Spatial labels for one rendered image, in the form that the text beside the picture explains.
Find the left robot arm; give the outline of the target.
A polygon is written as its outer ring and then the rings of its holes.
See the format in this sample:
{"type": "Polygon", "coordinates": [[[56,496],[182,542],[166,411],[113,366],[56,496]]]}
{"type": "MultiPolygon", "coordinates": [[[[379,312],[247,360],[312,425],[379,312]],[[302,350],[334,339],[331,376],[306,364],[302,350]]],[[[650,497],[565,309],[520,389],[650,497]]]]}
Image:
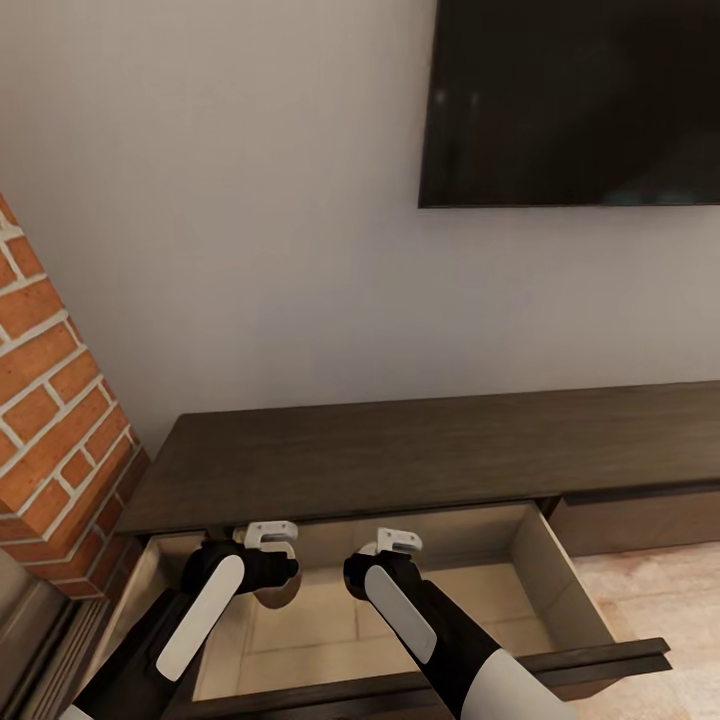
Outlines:
{"type": "Polygon", "coordinates": [[[297,574],[287,552],[264,551],[264,542],[297,535],[289,521],[254,521],[244,543],[202,541],[185,563],[180,591],[161,594],[58,720],[160,720],[233,597],[281,587],[297,574]]]}

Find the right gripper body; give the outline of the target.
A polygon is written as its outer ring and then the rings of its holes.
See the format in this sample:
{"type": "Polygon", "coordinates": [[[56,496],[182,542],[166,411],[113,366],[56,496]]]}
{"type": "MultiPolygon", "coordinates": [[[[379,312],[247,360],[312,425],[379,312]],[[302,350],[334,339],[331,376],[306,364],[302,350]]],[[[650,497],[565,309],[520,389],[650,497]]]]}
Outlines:
{"type": "Polygon", "coordinates": [[[350,577],[351,587],[364,588],[365,573],[375,562],[376,555],[361,555],[354,552],[349,559],[352,560],[352,574],[346,574],[345,577],[350,577]]]}

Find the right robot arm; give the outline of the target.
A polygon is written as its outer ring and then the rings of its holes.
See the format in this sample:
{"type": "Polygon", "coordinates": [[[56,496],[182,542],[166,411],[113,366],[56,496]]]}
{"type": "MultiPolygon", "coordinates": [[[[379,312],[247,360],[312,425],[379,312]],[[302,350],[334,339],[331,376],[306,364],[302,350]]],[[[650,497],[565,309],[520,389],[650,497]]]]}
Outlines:
{"type": "Polygon", "coordinates": [[[409,551],[416,533],[377,531],[374,555],[354,552],[343,575],[364,588],[454,720],[583,720],[536,680],[432,581],[409,551]]]}

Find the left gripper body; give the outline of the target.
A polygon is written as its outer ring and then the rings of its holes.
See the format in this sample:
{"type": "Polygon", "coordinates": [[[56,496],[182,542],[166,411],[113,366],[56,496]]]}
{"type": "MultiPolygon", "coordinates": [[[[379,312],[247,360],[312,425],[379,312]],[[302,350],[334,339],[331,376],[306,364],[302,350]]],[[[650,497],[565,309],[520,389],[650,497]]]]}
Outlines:
{"type": "Polygon", "coordinates": [[[257,574],[246,592],[253,592],[261,587],[281,587],[285,584],[287,552],[248,551],[256,559],[257,574]]]}

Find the pillar candle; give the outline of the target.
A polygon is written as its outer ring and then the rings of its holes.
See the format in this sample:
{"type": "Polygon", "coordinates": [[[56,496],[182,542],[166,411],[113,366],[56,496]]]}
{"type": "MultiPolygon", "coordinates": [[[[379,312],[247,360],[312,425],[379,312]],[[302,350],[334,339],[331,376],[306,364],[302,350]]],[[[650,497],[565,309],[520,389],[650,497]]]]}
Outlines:
{"type": "MultiPolygon", "coordinates": [[[[265,552],[287,552],[287,559],[297,559],[289,541],[264,542],[265,552]]],[[[253,591],[256,598],[266,608],[281,609],[287,606],[296,596],[301,585],[301,570],[291,579],[287,579],[281,587],[261,587],[253,591]]]]}
{"type": "MultiPolygon", "coordinates": [[[[361,555],[374,555],[376,548],[377,548],[376,543],[366,543],[365,545],[363,545],[363,547],[359,547],[359,549],[357,549],[356,552],[361,553],[361,555]]],[[[350,577],[344,576],[343,579],[344,579],[347,590],[349,591],[349,593],[351,593],[351,595],[355,599],[360,599],[361,601],[367,601],[367,596],[366,596],[364,588],[351,587],[350,577]]]]}

